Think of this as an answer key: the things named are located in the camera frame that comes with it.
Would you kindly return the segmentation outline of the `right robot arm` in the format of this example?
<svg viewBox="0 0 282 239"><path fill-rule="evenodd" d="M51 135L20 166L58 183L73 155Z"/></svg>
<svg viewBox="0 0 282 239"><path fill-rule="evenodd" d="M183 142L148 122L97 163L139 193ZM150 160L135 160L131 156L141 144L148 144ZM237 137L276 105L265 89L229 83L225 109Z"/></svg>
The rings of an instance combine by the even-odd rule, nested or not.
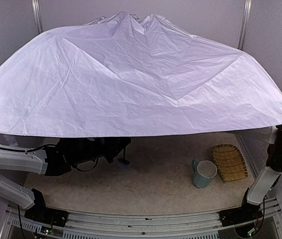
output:
<svg viewBox="0 0 282 239"><path fill-rule="evenodd" d="M273 129L264 168L246 190L240 207L220 211L222 226L232 226L265 217L265 196L282 174L282 124L274 126Z"/></svg>

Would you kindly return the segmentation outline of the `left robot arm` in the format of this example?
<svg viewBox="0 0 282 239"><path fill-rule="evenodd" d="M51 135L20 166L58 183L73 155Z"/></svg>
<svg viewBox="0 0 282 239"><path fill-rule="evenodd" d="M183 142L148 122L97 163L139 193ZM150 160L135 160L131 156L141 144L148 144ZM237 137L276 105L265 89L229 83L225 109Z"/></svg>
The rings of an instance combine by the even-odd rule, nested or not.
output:
<svg viewBox="0 0 282 239"><path fill-rule="evenodd" d="M36 173L44 176L61 176L78 170L80 164L100 158L109 163L119 153L125 153L131 143L130 137L60 138L56 144L45 144L37 148L21 148L0 145L0 170ZM27 219L64 227L68 212L46 206L43 194L28 189L0 175L0 197L25 210Z"/></svg>

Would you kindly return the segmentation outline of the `lavender folding umbrella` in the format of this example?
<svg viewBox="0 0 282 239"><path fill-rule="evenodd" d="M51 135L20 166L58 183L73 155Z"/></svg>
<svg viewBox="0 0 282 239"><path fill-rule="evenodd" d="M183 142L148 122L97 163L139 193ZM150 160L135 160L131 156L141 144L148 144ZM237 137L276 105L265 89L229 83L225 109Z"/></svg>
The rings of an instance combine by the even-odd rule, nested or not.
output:
<svg viewBox="0 0 282 239"><path fill-rule="evenodd" d="M0 65L0 134L138 137L281 124L282 92L255 58L157 14L51 29Z"/></svg>

